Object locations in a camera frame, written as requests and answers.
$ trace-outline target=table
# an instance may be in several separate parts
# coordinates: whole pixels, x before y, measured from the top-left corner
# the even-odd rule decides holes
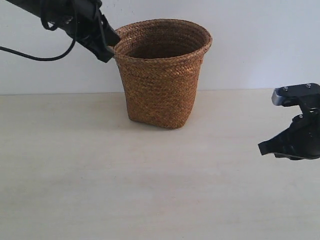
[[[122,93],[0,96],[0,239],[319,239],[320,160],[260,155],[300,113],[271,95],[199,91],[176,130]]]

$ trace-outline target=white wall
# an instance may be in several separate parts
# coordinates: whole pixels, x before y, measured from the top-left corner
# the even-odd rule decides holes
[[[274,88],[318,82],[319,0],[104,0],[114,28],[156,18],[196,22],[214,37],[199,89]],[[64,52],[71,40],[37,17],[0,0],[0,45],[39,57]],[[112,60],[77,45],[66,58],[36,62],[0,52],[0,94],[119,92]]]

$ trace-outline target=wooden table surface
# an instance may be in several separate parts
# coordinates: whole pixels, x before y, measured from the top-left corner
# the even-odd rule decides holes
[[[320,239],[320,160],[260,155],[300,112],[271,95],[199,92],[178,130],[121,93],[0,96],[0,239]]]

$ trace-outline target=black cable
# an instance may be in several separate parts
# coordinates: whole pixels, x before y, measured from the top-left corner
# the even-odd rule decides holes
[[[15,54],[27,59],[31,59],[31,60],[35,60],[35,61],[41,61],[41,62],[51,62],[51,61],[56,61],[56,60],[60,60],[62,58],[64,58],[65,56],[67,56],[72,49],[74,48],[76,41],[77,41],[77,34],[78,34],[78,18],[77,18],[77,9],[76,9],[76,5],[75,5],[75,0],[71,0],[72,2],[72,7],[73,7],[73,14],[74,14],[74,37],[72,40],[72,43],[70,45],[70,47],[60,56],[56,56],[56,57],[36,57],[36,56],[32,56],[32,55],[28,55],[25,53],[22,53],[20,51],[16,51],[7,47],[3,47],[0,46],[0,51],[5,51],[11,54]],[[46,16],[47,16],[47,0],[42,0],[41,2],[41,22],[42,25],[45,29],[50,30],[50,31],[54,31],[59,27],[59,24],[61,23],[62,19],[60,21],[58,21],[57,23],[55,23],[52,27],[49,27],[48,22],[46,20]]]

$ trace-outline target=woven basket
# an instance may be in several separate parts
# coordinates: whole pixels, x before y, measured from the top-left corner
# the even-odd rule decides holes
[[[154,19],[116,30],[114,47],[132,121],[167,129],[185,125],[194,106],[210,33],[190,21]]]

